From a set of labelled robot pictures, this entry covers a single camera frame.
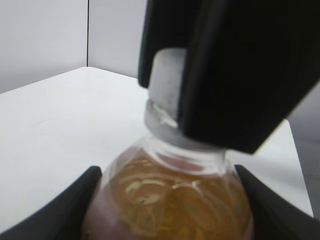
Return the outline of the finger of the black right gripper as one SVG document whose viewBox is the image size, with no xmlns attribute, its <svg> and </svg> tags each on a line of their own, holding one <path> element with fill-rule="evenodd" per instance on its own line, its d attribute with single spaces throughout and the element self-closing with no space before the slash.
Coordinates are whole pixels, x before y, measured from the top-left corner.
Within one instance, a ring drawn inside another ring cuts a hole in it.
<svg viewBox="0 0 320 240">
<path fill-rule="evenodd" d="M 149 87 L 158 51 L 188 46 L 194 19 L 194 0 L 147 1 L 137 74 L 141 87 Z"/>
<path fill-rule="evenodd" d="M 178 127 L 191 140 L 252 154 L 319 79 L 319 1 L 203 0 Z"/>
</svg>

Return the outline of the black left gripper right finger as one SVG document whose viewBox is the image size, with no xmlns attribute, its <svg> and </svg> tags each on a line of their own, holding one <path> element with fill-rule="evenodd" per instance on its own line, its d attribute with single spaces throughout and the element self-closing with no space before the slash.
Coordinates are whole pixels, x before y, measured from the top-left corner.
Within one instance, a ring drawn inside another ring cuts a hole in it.
<svg viewBox="0 0 320 240">
<path fill-rule="evenodd" d="M 280 197 L 244 166 L 236 172 L 254 218 L 255 240 L 318 240 L 320 221 Z"/>
</svg>

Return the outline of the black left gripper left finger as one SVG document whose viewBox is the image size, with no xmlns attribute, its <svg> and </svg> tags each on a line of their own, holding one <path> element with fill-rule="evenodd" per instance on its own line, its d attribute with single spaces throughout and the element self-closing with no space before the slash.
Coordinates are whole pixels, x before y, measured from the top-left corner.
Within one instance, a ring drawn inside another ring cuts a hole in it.
<svg viewBox="0 0 320 240">
<path fill-rule="evenodd" d="M 79 240 L 82 222 L 102 176 L 89 167 L 73 184 L 40 210 L 2 232 L 2 240 Z"/>
</svg>

